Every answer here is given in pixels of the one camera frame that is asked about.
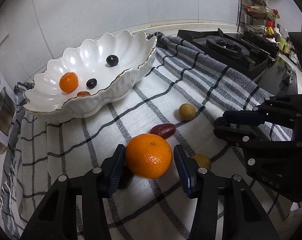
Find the tan longan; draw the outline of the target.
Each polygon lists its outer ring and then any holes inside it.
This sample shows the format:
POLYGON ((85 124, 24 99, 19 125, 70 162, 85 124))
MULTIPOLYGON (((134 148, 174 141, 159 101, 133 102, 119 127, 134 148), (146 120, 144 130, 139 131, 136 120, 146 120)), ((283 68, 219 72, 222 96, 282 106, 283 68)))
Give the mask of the tan longan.
POLYGON ((178 112, 183 121, 193 120, 196 116, 195 107, 189 103, 180 105, 178 112))
POLYGON ((204 167, 207 170, 210 170, 212 167, 212 162, 209 157, 207 157, 205 154, 195 154, 191 156, 192 159, 194 159, 199 167, 204 167))

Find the dark blueberry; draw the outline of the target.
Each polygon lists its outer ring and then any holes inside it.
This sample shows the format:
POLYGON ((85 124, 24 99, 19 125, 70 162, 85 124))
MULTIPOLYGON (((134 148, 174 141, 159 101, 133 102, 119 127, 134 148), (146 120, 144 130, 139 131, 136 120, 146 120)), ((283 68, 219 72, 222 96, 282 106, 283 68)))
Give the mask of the dark blueberry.
POLYGON ((94 89, 97 86, 97 80, 95 78, 91 78, 86 82, 86 87, 88 89, 94 89))

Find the grey checked kitchen towel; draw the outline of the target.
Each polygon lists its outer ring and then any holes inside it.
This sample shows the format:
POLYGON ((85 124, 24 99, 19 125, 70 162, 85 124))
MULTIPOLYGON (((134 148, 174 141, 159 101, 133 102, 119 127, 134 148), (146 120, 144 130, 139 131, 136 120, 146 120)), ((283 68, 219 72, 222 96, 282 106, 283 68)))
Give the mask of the grey checked kitchen towel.
MULTIPOLYGON (((118 144, 171 123, 171 146, 187 155, 205 154, 218 176, 245 175, 242 151, 213 133, 226 110, 251 110, 269 93, 241 73, 219 63, 179 37, 158 34, 151 72, 122 100, 97 114, 49 124, 23 109, 29 83, 17 83, 17 112, 4 163, 0 196, 3 229, 19 239, 49 187, 61 174, 78 177, 102 164, 118 144), (193 105, 196 116, 183 121, 179 107, 193 105)), ((113 239, 187 239, 196 200, 183 192, 176 167, 158 179, 135 177, 130 187, 104 200, 113 239)))

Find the red date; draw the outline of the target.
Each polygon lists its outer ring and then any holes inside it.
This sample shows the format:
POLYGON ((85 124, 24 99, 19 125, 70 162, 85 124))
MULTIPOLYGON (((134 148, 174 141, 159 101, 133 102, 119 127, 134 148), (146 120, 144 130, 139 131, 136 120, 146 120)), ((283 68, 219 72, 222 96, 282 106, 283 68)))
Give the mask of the red date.
POLYGON ((77 96, 87 96, 87 95, 91 95, 88 91, 81 91, 77 93, 77 96))
POLYGON ((168 139, 171 136, 173 136, 176 132, 176 127, 174 124, 160 124, 160 125, 156 125, 154 126, 151 130, 150 130, 150 134, 155 134, 158 135, 160 137, 162 137, 163 139, 168 139))

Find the black gas stove top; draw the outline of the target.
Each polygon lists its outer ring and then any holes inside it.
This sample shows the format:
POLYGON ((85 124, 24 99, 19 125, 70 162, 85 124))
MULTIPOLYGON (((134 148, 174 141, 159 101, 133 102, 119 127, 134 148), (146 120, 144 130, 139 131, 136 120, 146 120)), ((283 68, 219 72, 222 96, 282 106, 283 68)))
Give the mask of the black gas stove top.
POLYGON ((296 72, 270 42, 245 32, 179 30, 178 37, 195 45, 215 60, 244 74, 273 95, 298 94, 296 72))

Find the orange mandarin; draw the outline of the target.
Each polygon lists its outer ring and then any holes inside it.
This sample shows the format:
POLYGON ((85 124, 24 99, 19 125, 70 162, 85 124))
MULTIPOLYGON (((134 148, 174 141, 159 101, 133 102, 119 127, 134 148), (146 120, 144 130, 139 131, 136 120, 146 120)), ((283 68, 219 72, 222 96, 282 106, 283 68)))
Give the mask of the orange mandarin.
POLYGON ((65 93, 71 93, 78 87, 78 76, 74 72, 65 73, 59 80, 59 87, 65 93))
POLYGON ((171 162, 171 146, 158 135, 137 135, 126 146, 126 165, 137 176, 157 179, 165 174, 171 162))

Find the dark grape large front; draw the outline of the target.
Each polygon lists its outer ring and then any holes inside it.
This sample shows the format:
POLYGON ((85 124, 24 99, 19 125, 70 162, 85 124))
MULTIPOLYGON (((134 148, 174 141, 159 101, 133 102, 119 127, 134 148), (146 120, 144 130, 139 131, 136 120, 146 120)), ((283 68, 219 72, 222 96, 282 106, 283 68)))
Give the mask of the dark grape large front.
POLYGON ((106 58, 106 63, 107 63, 107 65, 114 67, 114 66, 118 65, 119 58, 116 55, 109 55, 106 58))

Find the white scalloped ceramic bowl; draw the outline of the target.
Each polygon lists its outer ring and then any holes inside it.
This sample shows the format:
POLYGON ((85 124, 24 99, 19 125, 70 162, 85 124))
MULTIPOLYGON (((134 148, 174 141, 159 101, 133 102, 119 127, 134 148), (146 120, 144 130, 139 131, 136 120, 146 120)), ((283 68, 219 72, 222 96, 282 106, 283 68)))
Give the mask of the white scalloped ceramic bowl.
POLYGON ((45 72, 34 76, 24 109, 52 124, 90 117, 123 99, 151 71, 156 45, 154 35, 124 30, 67 48, 60 59, 48 62, 45 72))

